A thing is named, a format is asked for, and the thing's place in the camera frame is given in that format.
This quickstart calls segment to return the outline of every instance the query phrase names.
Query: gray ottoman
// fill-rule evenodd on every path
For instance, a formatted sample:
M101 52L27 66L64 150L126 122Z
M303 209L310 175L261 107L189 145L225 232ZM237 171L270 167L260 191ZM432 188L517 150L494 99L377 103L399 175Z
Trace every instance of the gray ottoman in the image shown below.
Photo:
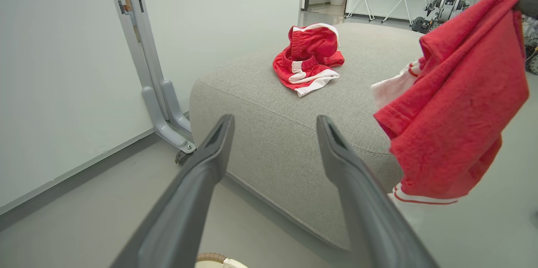
M225 113L236 117L229 176L324 241L349 249L340 199L326 178L315 132L329 115L390 191L402 176L390 142L372 117L371 84L421 57L422 34L369 24L336 25L345 58L340 78L302 98L273 72L287 44L260 50L200 79L190 98L195 142Z

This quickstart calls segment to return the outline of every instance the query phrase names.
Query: stand leg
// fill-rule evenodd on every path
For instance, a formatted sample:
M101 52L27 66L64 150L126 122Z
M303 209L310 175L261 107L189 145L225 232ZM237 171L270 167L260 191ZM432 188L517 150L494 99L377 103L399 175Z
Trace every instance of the stand leg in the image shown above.
M173 130L166 122L165 117L161 113L153 87L146 86L142 88L142 98L144 98L146 108L148 109L151 122L153 123L157 135L184 153L191 153L196 150L196 145L188 142L187 139L175 132L175 130Z
M413 19L411 19L411 13L409 12L409 5L407 4L407 0L403 0L405 2L405 8L407 8L407 16L409 16L409 25L413 24Z
M365 0L365 2L368 2L368 6L370 7L370 11L372 12L372 17L373 17L373 19L375 19L375 16L373 15L372 4L369 2L369 0Z
M396 6L394 6L394 8L392 9L392 11L390 11L390 13L387 15L387 17L385 17L385 19L383 19L381 21L381 23L384 23L385 21L387 21L387 19L392 15L392 13L394 13L394 11L396 11L396 9L398 8L398 6L400 6L400 4L402 3L402 1L404 0L400 0L398 1L398 4L396 4Z
M172 82L170 80L164 80L161 83L161 90L163 90L165 102L169 108L170 123L192 136L193 133L190 130L190 121L184 117L183 112L179 107L179 101L177 101L177 96Z
M357 7L359 6L359 4L361 4L361 1L362 1L362 0L357 0L357 3L353 6L353 8L351 9L351 12L348 13L348 15L346 16L346 18L349 18L349 17L353 16L353 13L355 12L355 10L356 10Z
M372 15L372 13L371 13L371 11L370 11L370 8L369 8L369 5L368 5L368 1L367 1L367 0L364 0L364 3L365 3L366 6L367 6L368 19L369 19L370 21L372 21L373 19L375 19L375 17L373 17L373 15Z

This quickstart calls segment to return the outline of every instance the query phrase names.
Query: clothing pile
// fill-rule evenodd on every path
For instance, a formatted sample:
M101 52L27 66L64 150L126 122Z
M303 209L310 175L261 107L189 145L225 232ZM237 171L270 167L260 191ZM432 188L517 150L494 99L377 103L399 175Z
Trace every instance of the clothing pile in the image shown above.
M293 26L288 38L290 45L273 61L273 69L285 87L302 97L340 77L332 69L344 64L334 26L325 23Z

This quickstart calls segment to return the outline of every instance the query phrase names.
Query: caster wheel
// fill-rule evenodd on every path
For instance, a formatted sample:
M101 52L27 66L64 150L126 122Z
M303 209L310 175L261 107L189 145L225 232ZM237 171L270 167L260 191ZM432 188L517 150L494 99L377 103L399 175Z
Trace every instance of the caster wheel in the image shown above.
M185 162L187 162L188 159L190 159L190 157L192 157L194 155L194 153L196 153L196 151L194 152L191 152L191 153L184 153L182 151L179 151L179 153L177 153L177 155L175 155L175 163L178 164L179 166L184 166L185 165Z
M416 17L415 20L413 20L413 23L411 24L411 29L414 32L421 32L423 31L423 24L426 21L424 17Z
M538 55L535 54L535 57L528 61L527 71L533 73L534 75L538 75Z

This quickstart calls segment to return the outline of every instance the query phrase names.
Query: red shirt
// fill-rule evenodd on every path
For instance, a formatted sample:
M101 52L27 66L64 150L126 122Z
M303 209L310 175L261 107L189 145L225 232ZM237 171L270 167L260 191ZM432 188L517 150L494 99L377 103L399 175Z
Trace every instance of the red shirt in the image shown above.
M405 174L399 199L450 203L492 164L529 96L517 2L481 0L423 36L417 81L374 114Z

